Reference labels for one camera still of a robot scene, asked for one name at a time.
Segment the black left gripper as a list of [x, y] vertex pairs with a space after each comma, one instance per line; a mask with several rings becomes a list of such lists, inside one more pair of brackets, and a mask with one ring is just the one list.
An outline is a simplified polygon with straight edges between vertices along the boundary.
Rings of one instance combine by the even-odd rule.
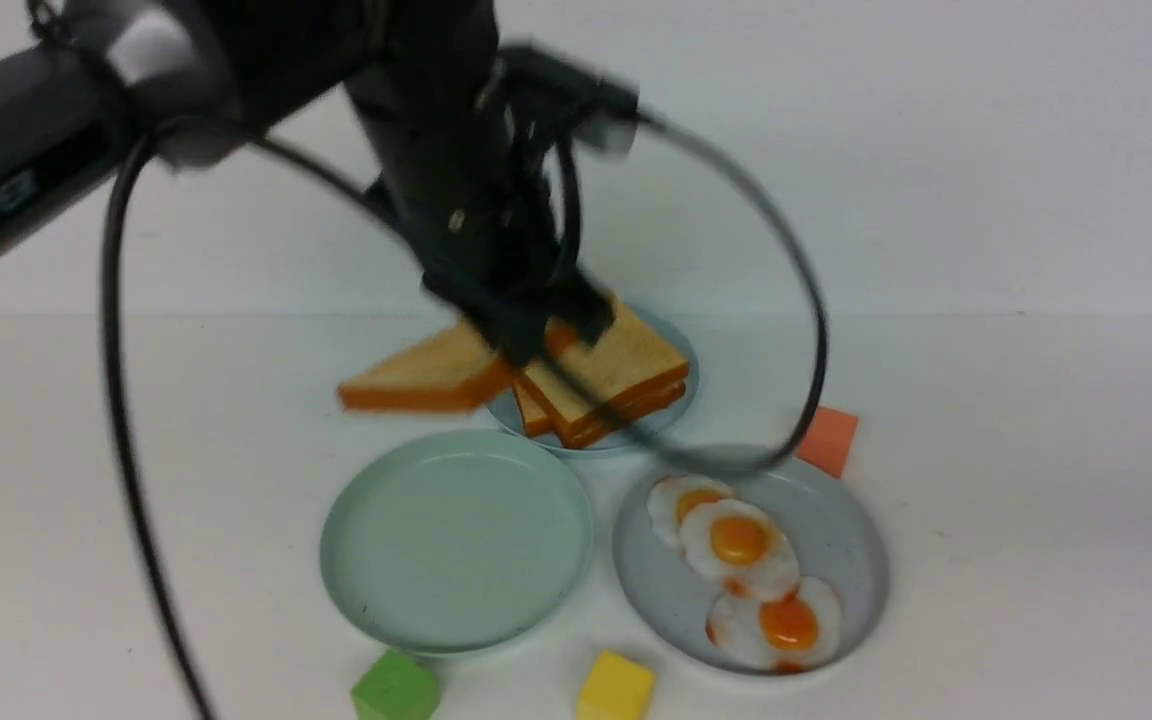
[[381, 167], [391, 214], [412, 232], [435, 278], [457, 274], [461, 310], [515, 367], [552, 359], [550, 316], [594, 346], [614, 323], [614, 300], [577, 265], [579, 173], [573, 142], [545, 152], [515, 137], [511, 109], [483, 76], [435, 88], [411, 69], [361, 74], [361, 120]]

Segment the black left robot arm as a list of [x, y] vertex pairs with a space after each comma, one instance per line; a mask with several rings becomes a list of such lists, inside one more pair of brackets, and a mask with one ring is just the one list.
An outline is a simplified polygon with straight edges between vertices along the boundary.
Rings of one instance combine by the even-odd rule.
[[490, 1], [29, 1], [36, 45], [0, 59], [0, 253], [129, 152], [210, 167], [332, 88], [380, 176], [358, 200], [430, 291], [526, 364], [564, 323], [593, 343], [611, 306], [554, 222], [541, 159], [634, 94], [530, 45]]

